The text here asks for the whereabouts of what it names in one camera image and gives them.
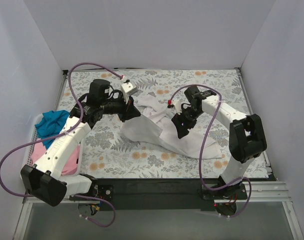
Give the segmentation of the white t shirt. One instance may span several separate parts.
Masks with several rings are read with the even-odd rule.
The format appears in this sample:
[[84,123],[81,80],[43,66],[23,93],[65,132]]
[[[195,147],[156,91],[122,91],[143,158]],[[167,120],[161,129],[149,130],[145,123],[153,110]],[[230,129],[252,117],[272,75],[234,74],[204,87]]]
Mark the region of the white t shirt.
[[146,142],[197,159],[201,150],[204,135],[195,130],[181,139],[177,137],[177,130],[172,121],[166,116],[166,107],[149,95],[139,95],[134,101],[134,106],[140,112],[140,117],[135,117],[123,123],[122,134],[131,141]]

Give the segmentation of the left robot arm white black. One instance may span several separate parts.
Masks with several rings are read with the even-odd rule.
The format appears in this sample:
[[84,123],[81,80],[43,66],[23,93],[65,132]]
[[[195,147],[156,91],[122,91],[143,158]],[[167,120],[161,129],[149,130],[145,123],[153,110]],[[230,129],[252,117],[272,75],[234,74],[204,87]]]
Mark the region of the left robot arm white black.
[[132,97],[137,91],[137,86],[129,80],[117,90],[113,90],[107,80],[93,80],[89,92],[82,95],[80,104],[70,111],[61,131],[63,135],[56,138],[33,165],[22,167],[20,175],[27,193],[52,207],[76,194],[82,194],[87,200],[95,199],[98,187],[93,184],[93,177],[86,174],[62,176],[63,168],[103,115],[116,114],[122,122],[141,115]]

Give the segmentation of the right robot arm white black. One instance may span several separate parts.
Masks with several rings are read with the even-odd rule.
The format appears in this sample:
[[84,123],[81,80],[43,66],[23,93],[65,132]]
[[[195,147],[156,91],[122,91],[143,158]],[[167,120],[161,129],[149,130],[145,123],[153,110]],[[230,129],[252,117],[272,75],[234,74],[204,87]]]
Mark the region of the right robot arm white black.
[[189,134],[203,113],[212,116],[211,123],[218,120],[229,132],[231,157],[225,170],[214,187],[202,183],[205,193],[229,199],[241,188],[250,164],[267,149],[262,120],[257,114],[248,115],[223,102],[222,95],[211,87],[200,91],[199,84],[190,84],[181,89],[188,103],[172,97],[167,102],[167,107],[176,111],[171,121],[179,139]]

